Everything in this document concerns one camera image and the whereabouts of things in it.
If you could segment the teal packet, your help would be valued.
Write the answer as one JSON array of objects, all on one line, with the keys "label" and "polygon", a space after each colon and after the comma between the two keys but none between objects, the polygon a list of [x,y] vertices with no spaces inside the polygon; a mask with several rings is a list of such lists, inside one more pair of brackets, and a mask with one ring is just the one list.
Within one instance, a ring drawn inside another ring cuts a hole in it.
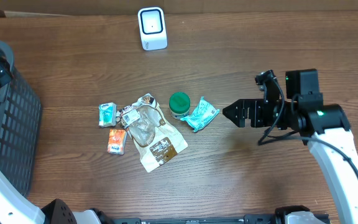
[{"label": "teal packet", "polygon": [[206,101],[202,96],[200,102],[193,110],[192,114],[180,118],[181,121],[186,121],[188,125],[193,128],[193,132],[204,129],[212,120],[217,117],[220,110],[216,109],[210,102]]}]

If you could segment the green lid jar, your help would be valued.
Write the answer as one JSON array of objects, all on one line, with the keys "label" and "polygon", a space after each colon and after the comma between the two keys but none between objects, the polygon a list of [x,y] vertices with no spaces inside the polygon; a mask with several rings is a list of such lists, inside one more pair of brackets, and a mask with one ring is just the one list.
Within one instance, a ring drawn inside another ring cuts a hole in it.
[{"label": "green lid jar", "polygon": [[184,92],[176,92],[169,99],[171,116],[174,119],[181,119],[188,116],[190,111],[190,98]]}]

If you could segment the brown white snack pouch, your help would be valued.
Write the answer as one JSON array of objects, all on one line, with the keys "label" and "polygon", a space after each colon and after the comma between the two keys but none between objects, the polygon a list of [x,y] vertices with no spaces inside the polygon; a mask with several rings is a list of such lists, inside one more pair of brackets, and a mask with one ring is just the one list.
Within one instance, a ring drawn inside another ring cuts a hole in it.
[{"label": "brown white snack pouch", "polygon": [[165,119],[158,101],[149,93],[119,109],[116,118],[132,139],[147,172],[164,165],[188,147],[183,135]]}]

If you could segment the green Kleenex tissue pack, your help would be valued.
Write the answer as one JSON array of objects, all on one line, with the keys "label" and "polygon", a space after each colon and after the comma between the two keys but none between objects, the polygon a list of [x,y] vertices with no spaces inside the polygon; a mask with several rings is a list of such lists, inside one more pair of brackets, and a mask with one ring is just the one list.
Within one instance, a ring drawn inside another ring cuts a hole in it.
[{"label": "green Kleenex tissue pack", "polygon": [[99,126],[102,128],[116,125],[116,104],[103,103],[99,105]]}]

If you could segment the orange tissue pack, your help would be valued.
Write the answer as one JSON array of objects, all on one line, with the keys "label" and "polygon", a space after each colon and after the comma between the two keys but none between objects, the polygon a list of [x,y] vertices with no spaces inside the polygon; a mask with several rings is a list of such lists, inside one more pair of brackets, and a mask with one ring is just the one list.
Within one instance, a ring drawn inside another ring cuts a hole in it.
[{"label": "orange tissue pack", "polygon": [[111,129],[109,131],[107,151],[110,154],[124,154],[127,133],[123,129]]}]

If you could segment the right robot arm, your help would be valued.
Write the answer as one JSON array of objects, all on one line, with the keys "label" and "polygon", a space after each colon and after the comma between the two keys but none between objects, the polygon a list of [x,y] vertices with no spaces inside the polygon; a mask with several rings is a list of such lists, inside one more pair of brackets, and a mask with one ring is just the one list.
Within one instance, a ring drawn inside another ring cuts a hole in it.
[{"label": "right robot arm", "polygon": [[302,141],[316,159],[343,223],[358,223],[358,154],[351,124],[338,104],[325,105],[316,69],[285,73],[282,89],[272,70],[255,77],[261,99],[239,99],[223,109],[237,127],[265,128],[258,145]]}]

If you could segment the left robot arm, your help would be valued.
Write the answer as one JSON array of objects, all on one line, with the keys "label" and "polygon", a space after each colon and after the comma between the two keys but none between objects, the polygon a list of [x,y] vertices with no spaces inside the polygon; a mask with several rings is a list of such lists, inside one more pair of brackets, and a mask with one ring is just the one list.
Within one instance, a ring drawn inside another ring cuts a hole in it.
[{"label": "left robot arm", "polygon": [[27,200],[41,115],[39,97],[0,43],[0,223],[112,223],[95,208],[73,212],[58,198],[42,208]]}]

